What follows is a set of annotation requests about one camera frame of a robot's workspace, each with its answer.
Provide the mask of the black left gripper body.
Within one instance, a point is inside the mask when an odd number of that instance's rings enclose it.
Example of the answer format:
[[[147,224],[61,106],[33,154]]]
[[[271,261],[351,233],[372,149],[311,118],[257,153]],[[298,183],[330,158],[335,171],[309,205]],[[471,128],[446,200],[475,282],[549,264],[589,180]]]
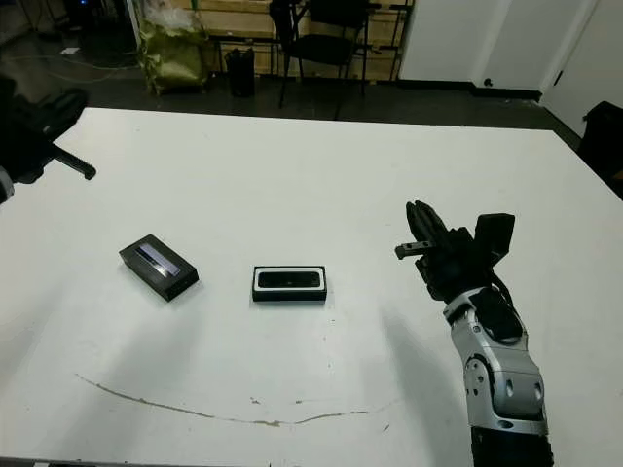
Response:
[[[17,93],[17,82],[1,79],[1,167],[14,183],[32,184],[57,160],[91,180],[96,169],[61,149],[48,137],[46,103],[61,92],[31,102]]]

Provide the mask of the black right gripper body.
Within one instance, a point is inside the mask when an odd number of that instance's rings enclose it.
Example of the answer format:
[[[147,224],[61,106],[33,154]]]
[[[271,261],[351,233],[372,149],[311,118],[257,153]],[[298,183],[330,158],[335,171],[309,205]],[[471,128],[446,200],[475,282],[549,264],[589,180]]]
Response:
[[[464,292],[493,284],[491,266],[466,228],[442,228],[394,251],[399,260],[418,256],[417,271],[434,301],[451,302]]]

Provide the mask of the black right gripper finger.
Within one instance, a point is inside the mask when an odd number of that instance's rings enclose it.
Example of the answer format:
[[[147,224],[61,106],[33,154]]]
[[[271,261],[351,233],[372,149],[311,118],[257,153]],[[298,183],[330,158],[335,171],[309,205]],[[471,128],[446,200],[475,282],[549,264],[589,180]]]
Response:
[[[417,242],[428,241],[428,205],[419,201],[409,201],[406,203],[406,215],[409,229]]]
[[[430,234],[430,238],[428,241],[436,242],[440,238],[442,238],[447,233],[447,228],[442,221],[442,219],[438,216],[436,211],[428,205],[427,208],[428,215],[428,232]]]

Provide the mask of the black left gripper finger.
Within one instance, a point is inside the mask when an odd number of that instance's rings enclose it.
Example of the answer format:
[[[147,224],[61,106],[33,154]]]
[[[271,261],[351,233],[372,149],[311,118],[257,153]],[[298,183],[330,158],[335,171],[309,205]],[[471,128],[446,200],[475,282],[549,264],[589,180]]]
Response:
[[[64,92],[48,104],[48,137],[51,141],[59,138],[74,126],[88,106],[87,92]]]
[[[72,127],[86,108],[86,92],[81,89],[66,90],[46,103],[50,126]]]

